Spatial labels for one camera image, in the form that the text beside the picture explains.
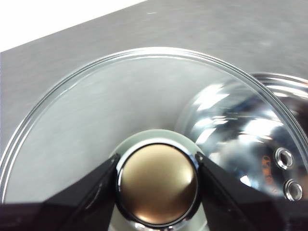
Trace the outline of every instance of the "gold knob top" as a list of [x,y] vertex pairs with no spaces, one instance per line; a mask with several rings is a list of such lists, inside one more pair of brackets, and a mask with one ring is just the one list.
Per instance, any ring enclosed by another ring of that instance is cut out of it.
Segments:
[[123,166],[120,198],[141,221],[163,225],[181,218],[197,193],[197,176],[188,157],[165,144],[140,148]]

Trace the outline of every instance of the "metal knob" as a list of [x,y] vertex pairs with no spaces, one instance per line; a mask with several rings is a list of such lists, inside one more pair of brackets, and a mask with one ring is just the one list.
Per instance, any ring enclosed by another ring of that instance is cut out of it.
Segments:
[[154,225],[169,224],[192,206],[197,177],[182,151],[152,144],[127,160],[120,188],[123,205],[136,218]]
[[117,164],[117,207],[137,230],[175,231],[200,205],[198,146],[170,130],[139,132],[121,144]]

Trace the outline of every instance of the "white background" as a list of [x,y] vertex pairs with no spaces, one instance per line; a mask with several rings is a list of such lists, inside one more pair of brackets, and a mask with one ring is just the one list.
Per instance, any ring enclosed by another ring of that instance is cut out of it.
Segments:
[[144,0],[1,0],[0,52]]

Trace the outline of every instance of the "glass lid rim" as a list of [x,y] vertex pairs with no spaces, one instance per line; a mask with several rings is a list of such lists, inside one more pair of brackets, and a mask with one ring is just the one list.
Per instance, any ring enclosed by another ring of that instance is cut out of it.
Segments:
[[195,60],[201,63],[210,62],[214,67],[219,69],[229,70],[229,74],[233,75],[239,81],[242,81],[248,87],[253,89],[256,88],[256,94],[259,95],[263,100],[271,105],[274,112],[277,113],[282,122],[289,128],[289,132],[293,138],[295,138],[296,146],[299,148],[301,154],[308,153],[308,139],[300,124],[292,115],[291,111],[261,82],[255,79],[250,74],[244,72],[243,70],[221,60],[214,56],[207,55],[197,51],[191,51],[181,48],[172,48],[172,47],[144,47],[136,48],[126,51],[116,52],[104,57],[101,57],[93,62],[88,63],[82,68],[78,68],[71,74],[67,75],[62,81],[56,84],[50,91],[48,91],[45,96],[33,107],[33,109],[27,114],[27,116],[21,121],[14,133],[12,134],[9,142],[7,143],[4,152],[0,159],[0,196],[1,203],[4,203],[6,187],[8,184],[9,176],[11,169],[13,167],[14,161],[18,156],[19,150],[25,141],[28,133],[31,131],[33,125],[42,113],[48,109],[48,106],[57,99],[60,95],[65,93],[67,90],[74,87],[78,80],[72,83],[72,86],[69,89],[66,89],[59,93],[61,86],[65,83],[68,83],[70,80],[79,74],[95,67],[96,65],[105,63],[106,65],[110,63],[115,63],[118,60],[127,60],[132,58],[146,58],[149,56],[164,56],[164,57],[178,57],[186,58],[188,60]]

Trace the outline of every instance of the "brushed metal countertop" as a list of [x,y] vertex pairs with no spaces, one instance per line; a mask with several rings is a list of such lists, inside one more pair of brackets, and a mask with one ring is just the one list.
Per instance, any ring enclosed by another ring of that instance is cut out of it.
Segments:
[[169,46],[246,72],[308,74],[308,1],[149,0],[0,54],[1,153],[36,103],[75,69],[117,51]]

